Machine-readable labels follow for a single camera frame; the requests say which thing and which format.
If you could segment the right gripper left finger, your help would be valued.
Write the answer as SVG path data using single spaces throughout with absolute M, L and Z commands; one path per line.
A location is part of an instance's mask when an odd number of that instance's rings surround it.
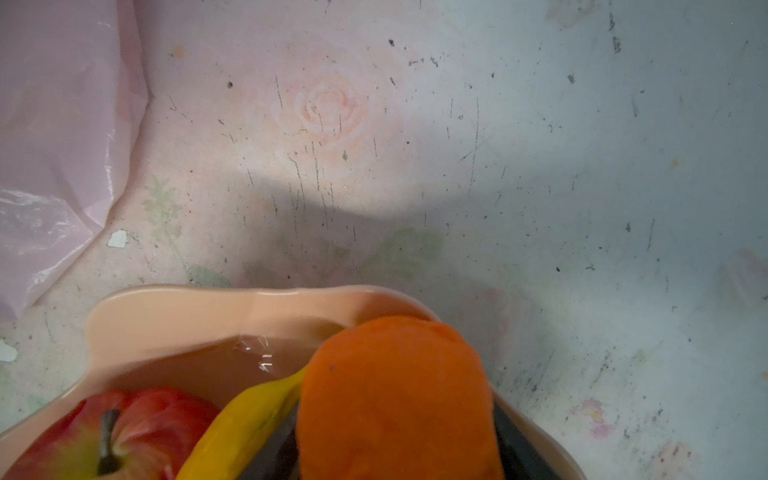
M 299 451 L 296 424 L 299 404 L 287 412 L 279 412 L 257 430 L 259 446 L 238 479 L 298 479 Z

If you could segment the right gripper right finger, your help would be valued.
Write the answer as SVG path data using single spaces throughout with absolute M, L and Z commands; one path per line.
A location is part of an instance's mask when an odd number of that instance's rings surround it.
M 506 480 L 561 480 L 498 401 L 494 402 L 493 419 Z

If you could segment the yellow fake banana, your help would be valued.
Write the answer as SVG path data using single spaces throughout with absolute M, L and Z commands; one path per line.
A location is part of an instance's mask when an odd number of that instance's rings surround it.
M 307 369 L 246 389 L 216 416 L 179 479 L 235 479 L 297 406 Z

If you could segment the pink scalloped bowl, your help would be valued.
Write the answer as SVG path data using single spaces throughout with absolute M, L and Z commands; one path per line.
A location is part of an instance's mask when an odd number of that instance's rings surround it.
M 5 478 L 43 431 L 87 397 L 172 388 L 207 400 L 221 412 L 246 389 L 307 369 L 314 353 L 336 334 L 390 316 L 444 323 L 420 302 L 379 287 L 146 287 L 114 294 L 89 317 L 86 374 L 2 435 L 1 475 Z M 561 479 L 583 477 L 556 440 L 491 388 L 494 402 Z

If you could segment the red fake strawberry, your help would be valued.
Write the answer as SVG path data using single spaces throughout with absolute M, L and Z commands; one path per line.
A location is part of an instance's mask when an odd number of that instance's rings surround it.
M 172 388 L 87 397 L 16 459 L 6 479 L 174 479 L 220 409 Z

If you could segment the orange fake tangerine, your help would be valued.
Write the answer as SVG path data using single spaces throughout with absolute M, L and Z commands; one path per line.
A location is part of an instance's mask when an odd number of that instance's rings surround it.
M 452 327 L 390 316 L 325 341 L 307 365 L 303 479 L 501 479 L 494 398 Z

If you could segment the pink plastic bag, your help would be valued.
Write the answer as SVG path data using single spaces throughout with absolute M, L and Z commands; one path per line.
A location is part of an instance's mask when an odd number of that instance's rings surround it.
M 1 316 L 17 320 L 102 232 L 149 94 L 130 1 L 1 5 Z

